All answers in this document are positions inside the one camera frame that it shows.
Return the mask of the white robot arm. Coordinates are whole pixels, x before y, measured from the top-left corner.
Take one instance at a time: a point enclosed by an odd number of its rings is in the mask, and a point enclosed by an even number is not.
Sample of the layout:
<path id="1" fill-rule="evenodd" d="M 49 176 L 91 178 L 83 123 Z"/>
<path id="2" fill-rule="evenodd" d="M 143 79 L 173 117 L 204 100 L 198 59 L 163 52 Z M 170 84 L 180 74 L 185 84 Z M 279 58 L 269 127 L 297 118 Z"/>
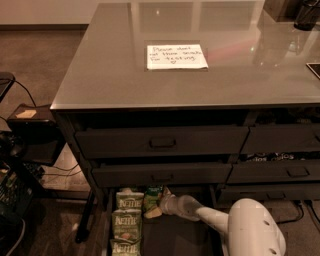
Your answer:
<path id="1" fill-rule="evenodd" d="M 283 233 L 256 200 L 219 209 L 206 189 L 172 187 L 161 209 L 143 221 L 142 256 L 285 256 Z"/>

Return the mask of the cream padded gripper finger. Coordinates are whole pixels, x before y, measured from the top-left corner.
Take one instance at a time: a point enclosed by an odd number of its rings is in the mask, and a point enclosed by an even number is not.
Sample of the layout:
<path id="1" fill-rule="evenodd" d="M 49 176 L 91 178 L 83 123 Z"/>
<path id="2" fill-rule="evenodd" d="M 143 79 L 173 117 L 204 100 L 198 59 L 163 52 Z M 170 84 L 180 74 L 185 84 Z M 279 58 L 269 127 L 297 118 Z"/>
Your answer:
<path id="1" fill-rule="evenodd" d="M 160 207 L 155 206 L 150 208 L 145 214 L 144 217 L 147 219 L 157 218 L 162 215 L 162 210 Z"/>

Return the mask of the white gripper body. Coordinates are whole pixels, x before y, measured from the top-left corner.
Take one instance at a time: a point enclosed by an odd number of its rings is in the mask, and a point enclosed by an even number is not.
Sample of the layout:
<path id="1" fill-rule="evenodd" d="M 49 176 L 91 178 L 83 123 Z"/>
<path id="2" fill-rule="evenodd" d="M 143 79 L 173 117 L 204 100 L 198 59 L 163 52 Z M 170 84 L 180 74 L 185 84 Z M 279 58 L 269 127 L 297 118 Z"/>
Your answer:
<path id="1" fill-rule="evenodd" d="M 178 198 L 171 193 L 168 187 L 165 187 L 159 203 L 159 207 L 164 214 L 178 215 Z"/>

